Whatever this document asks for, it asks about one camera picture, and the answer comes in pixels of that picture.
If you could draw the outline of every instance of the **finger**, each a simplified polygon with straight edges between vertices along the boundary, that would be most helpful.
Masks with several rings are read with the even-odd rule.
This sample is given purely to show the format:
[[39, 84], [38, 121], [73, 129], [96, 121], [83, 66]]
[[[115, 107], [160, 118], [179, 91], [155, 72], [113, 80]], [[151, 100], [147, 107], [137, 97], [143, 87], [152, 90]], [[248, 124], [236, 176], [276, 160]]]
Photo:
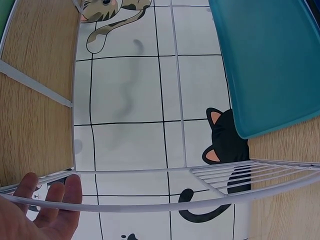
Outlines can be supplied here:
[[[62, 201], [70, 204], [82, 203], [82, 188], [78, 175], [73, 174], [66, 179]], [[78, 227], [79, 217], [78, 211], [59, 210], [55, 221], [50, 226], [58, 236], [71, 239]]]
[[[13, 196], [30, 199], [36, 189], [37, 183], [37, 175], [33, 172], [27, 173], [21, 180]], [[16, 205], [22, 210], [22, 212], [24, 212], [24, 214], [27, 213], [28, 205], [21, 203], [16, 203]]]
[[[49, 188], [45, 200], [49, 202], [61, 202], [64, 194], [65, 186], [61, 182], [55, 182]], [[42, 207], [33, 223], [38, 228], [47, 227], [56, 219], [58, 211], [58, 209]]]

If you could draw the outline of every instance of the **cat ear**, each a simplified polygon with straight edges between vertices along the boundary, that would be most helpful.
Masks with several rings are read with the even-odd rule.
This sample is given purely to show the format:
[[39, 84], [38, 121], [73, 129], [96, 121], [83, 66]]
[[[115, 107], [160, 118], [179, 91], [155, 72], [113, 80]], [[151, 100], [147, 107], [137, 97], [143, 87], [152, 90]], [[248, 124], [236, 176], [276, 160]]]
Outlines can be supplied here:
[[215, 150], [212, 148], [212, 146], [208, 147], [204, 153], [202, 154], [202, 159], [207, 164], [217, 164], [220, 162], [219, 157], [217, 156]]
[[217, 120], [220, 118], [222, 112], [215, 108], [208, 108], [206, 110], [206, 116], [208, 118], [208, 121], [210, 125], [215, 125]]
[[213, 149], [206, 153], [205, 158], [213, 162], [220, 162], [220, 159], [218, 158], [215, 150]]

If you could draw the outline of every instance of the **teal tray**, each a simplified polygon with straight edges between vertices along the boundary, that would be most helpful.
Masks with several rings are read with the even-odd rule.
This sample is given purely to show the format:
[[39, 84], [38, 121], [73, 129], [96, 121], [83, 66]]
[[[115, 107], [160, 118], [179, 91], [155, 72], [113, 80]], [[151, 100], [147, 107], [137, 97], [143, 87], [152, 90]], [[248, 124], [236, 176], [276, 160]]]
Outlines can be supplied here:
[[0, 40], [4, 34], [8, 17], [16, 0], [0, 0]]
[[304, 0], [209, 0], [238, 134], [320, 115], [320, 29]]

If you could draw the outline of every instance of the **human hand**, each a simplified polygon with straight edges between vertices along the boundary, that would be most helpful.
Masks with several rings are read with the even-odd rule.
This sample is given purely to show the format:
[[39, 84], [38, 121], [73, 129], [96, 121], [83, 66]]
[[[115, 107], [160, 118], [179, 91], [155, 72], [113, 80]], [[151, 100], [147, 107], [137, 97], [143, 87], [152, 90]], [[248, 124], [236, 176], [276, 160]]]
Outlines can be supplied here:
[[[36, 174], [26, 174], [13, 195], [31, 198], [37, 183]], [[65, 185], [61, 182], [52, 184], [45, 200], [81, 204], [82, 188], [79, 176], [69, 176]], [[26, 217], [27, 210], [28, 205], [14, 204], [0, 196], [2, 240], [70, 240], [78, 227], [80, 212], [42, 207], [32, 222]]]

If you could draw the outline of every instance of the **pink inner ear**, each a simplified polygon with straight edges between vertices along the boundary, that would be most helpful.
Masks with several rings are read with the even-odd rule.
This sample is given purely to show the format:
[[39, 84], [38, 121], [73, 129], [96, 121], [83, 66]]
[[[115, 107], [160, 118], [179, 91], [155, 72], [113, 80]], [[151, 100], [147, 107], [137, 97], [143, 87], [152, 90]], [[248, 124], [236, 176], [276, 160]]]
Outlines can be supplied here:
[[85, 16], [81, 15], [81, 22], [88, 21], [88, 19], [85, 18]]
[[215, 150], [211, 150], [209, 151], [206, 155], [205, 155], [206, 159], [213, 161], [213, 162], [220, 162]]
[[211, 120], [212, 120], [213, 124], [216, 124], [218, 118], [220, 118], [220, 116], [221, 116], [220, 113], [215, 112], [215, 111], [212, 111], [210, 115], [211, 115]]

